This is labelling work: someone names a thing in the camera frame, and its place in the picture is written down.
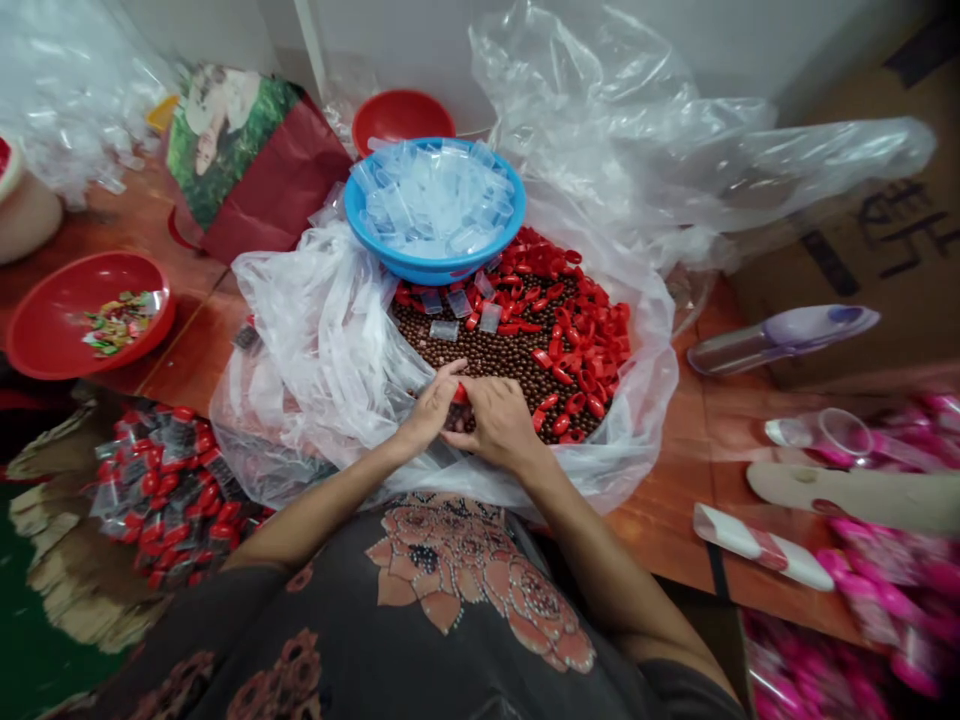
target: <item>floral patterned shirt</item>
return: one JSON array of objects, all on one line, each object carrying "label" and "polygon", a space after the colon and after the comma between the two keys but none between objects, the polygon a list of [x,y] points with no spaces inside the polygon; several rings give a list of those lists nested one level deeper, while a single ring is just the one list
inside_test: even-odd
[{"label": "floral patterned shirt", "polygon": [[70,717],[743,718],[688,668],[629,663],[500,508],[415,493],[356,515],[299,573],[177,596]]}]

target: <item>red bag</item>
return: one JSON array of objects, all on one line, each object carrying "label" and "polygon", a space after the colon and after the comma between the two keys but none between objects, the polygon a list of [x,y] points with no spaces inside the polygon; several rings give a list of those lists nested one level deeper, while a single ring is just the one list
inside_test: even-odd
[{"label": "red bag", "polygon": [[313,101],[282,80],[205,65],[166,138],[170,231],[229,265],[296,246],[353,160]]}]

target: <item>green floor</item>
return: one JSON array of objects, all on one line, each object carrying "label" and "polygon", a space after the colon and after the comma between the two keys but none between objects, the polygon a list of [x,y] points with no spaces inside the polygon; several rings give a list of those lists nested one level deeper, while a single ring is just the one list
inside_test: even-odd
[{"label": "green floor", "polygon": [[31,720],[115,672],[123,655],[104,655],[50,626],[40,596],[26,586],[33,546],[13,530],[10,500],[24,488],[0,484],[0,718]]}]

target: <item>hand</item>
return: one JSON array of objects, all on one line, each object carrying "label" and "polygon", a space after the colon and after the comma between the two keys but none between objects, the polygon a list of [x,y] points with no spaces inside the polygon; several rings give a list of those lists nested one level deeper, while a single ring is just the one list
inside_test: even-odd
[{"label": "hand", "polygon": [[533,429],[533,420],[516,380],[461,378],[477,429],[472,434],[444,431],[441,437],[460,450],[476,453],[521,480],[525,471],[553,458]]},{"label": "hand", "polygon": [[408,459],[412,460],[423,453],[432,443],[443,424],[447,421],[450,401],[457,392],[461,378],[455,374],[467,366],[467,359],[460,358],[444,365],[437,371],[437,377],[421,393],[413,413],[397,430],[394,439],[404,448]]}]

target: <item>person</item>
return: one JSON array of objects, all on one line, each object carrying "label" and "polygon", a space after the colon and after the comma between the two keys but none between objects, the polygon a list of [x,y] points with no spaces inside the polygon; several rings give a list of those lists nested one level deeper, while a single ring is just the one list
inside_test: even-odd
[{"label": "person", "polygon": [[[70,717],[744,718],[703,641],[534,433],[520,386],[442,368],[397,433],[175,596]],[[476,430],[443,429],[458,382]],[[357,512],[443,441],[508,470],[575,578],[575,607],[501,508],[417,492]]]},{"label": "person", "polygon": [[218,65],[205,65],[194,77],[186,118],[197,134],[194,172],[203,177],[213,165],[225,138],[250,118],[260,92],[260,76]]}]

